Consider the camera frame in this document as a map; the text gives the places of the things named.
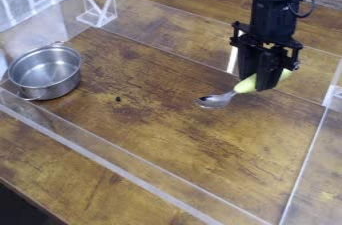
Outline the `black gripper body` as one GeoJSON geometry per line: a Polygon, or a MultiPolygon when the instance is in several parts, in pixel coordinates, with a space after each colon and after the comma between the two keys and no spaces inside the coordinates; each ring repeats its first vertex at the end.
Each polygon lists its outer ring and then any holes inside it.
{"type": "Polygon", "coordinates": [[[250,23],[235,21],[230,44],[234,47],[249,45],[258,54],[269,50],[263,44],[298,49],[301,43],[293,39],[296,32],[300,2],[302,0],[253,0],[250,23]]]}

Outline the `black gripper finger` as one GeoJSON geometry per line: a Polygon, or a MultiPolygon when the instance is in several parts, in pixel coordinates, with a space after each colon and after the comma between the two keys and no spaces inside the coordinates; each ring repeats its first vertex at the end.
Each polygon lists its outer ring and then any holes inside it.
{"type": "Polygon", "coordinates": [[[257,68],[257,90],[273,89],[281,80],[283,67],[281,66],[279,53],[269,49],[259,54],[257,68]]]}
{"type": "Polygon", "coordinates": [[[258,49],[249,45],[241,45],[238,47],[238,72],[239,78],[246,79],[258,70],[258,49]]]}

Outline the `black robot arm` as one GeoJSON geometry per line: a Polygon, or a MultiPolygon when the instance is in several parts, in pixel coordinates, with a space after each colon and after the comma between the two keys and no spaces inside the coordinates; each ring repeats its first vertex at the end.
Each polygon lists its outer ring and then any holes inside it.
{"type": "Polygon", "coordinates": [[[274,88],[285,70],[300,66],[304,44],[293,38],[302,0],[253,0],[250,23],[233,23],[230,44],[238,48],[239,78],[254,75],[257,91],[274,88]]]}

